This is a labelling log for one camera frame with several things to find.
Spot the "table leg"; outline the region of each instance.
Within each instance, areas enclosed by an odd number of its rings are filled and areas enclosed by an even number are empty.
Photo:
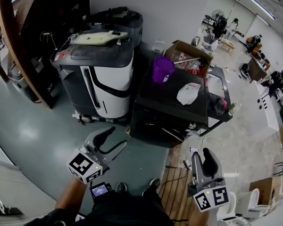
[[[223,121],[218,121],[214,126],[210,127],[208,130],[206,130],[205,132],[201,133],[200,136],[203,137],[204,135],[206,135],[209,132],[211,132],[213,129],[215,129],[218,126],[220,126],[222,123],[223,123]]]

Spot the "green floor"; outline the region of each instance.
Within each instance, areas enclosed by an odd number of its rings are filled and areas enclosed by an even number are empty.
[[[5,84],[0,77],[0,146],[34,184],[57,199],[71,178],[67,160],[74,149],[81,147],[89,133],[111,124],[94,122],[83,126],[72,117],[74,108],[61,84],[53,95],[57,102],[50,110],[32,103],[11,81]],[[108,138],[107,145],[124,139],[128,143],[110,164],[111,170],[94,184],[105,181],[115,187],[122,181],[131,194],[139,195],[152,178],[162,175],[168,150],[129,138],[125,129],[117,126]],[[88,190],[81,213],[89,213],[92,205]]]

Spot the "machine handle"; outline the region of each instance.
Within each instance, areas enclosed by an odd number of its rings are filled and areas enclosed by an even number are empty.
[[[95,91],[94,91],[94,87],[93,87],[93,84],[92,84],[89,69],[84,69],[84,73],[86,75],[87,85],[89,87],[89,91],[90,91],[90,95],[91,95],[91,98],[93,100],[93,103],[97,108],[100,108],[100,104],[99,104],[99,102],[98,102],[98,100],[95,96]]]

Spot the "white marker cube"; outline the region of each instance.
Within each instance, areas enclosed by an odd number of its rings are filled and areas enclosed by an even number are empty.
[[[70,172],[85,184],[103,174],[103,167],[78,149],[75,149],[67,166]]]
[[[226,186],[217,186],[200,191],[193,196],[200,212],[219,208],[230,203]]]

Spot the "fan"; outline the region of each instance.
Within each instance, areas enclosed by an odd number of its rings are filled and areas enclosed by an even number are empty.
[[[219,21],[221,17],[224,17],[225,14],[223,13],[223,11],[221,10],[215,10],[214,12],[212,12],[212,19],[214,19],[215,21]]]

